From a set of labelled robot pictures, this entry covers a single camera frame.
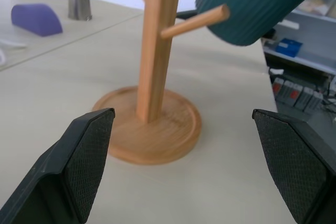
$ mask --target purple sponge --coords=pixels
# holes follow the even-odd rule
[[[56,13],[45,4],[20,4],[12,8],[12,23],[39,36],[63,32]]]

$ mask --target table surface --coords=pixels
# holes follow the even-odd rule
[[[118,16],[123,7],[105,5],[107,17],[126,19]],[[0,72],[0,206],[72,119],[107,92],[138,82],[142,20],[69,40]],[[255,108],[276,110],[261,43],[235,47],[207,28],[178,36],[166,87],[199,109],[199,143],[166,165],[108,156],[88,223],[295,223],[251,118]]]
[[[63,33],[40,37],[13,26],[10,20],[10,12],[13,6],[32,3],[48,4],[60,19]],[[67,3],[68,0],[0,0],[0,38],[23,42],[28,45],[23,50],[7,50],[7,65],[0,66],[0,71],[142,14],[142,11],[138,9],[106,4],[106,2],[100,0],[91,0],[93,19],[89,22],[77,21],[68,18]]]

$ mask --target metal cup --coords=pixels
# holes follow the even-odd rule
[[[68,17],[85,21],[92,19],[90,0],[69,0]]]

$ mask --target bamboo stand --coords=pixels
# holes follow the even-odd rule
[[[163,164],[186,155],[201,132],[194,105],[164,89],[172,38],[229,18],[226,5],[174,25],[178,0],[145,0],[139,87],[102,97],[93,110],[113,107],[109,153],[135,164]]]

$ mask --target blue box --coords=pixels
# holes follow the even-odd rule
[[[283,39],[279,42],[279,44],[275,48],[275,51],[290,57],[295,57],[298,54],[301,46],[302,43],[295,40]]]

